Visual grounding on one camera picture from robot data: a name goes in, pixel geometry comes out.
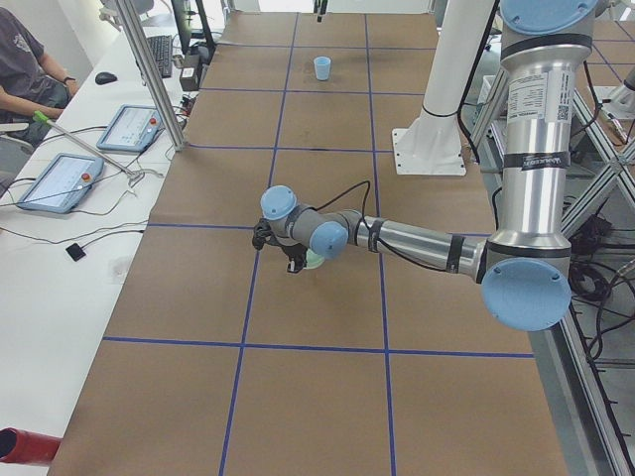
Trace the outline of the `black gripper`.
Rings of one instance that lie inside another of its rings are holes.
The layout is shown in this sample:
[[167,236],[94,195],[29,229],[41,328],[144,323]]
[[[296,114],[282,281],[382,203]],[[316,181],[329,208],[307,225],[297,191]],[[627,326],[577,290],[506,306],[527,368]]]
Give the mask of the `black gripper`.
[[260,218],[253,228],[252,246],[261,251],[266,245],[278,247],[288,257],[287,272],[294,274],[306,265],[306,246],[291,238],[279,237],[275,234],[269,221]]

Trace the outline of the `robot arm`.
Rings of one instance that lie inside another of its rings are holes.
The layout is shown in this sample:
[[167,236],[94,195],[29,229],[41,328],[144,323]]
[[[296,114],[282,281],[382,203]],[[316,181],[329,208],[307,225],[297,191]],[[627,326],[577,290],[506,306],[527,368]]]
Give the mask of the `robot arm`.
[[393,133],[402,175],[460,174],[460,148],[447,141],[458,120],[480,40],[500,14],[501,69],[507,78],[506,146],[494,232],[483,241],[441,233],[358,210],[330,212],[297,200],[276,185],[262,195],[252,244],[280,248],[291,273],[308,254],[337,257],[354,245],[390,253],[418,266],[464,274],[481,286],[488,311],[524,331],[551,327],[571,300],[571,245],[562,231],[575,73],[589,56],[593,1],[451,1],[420,116]]

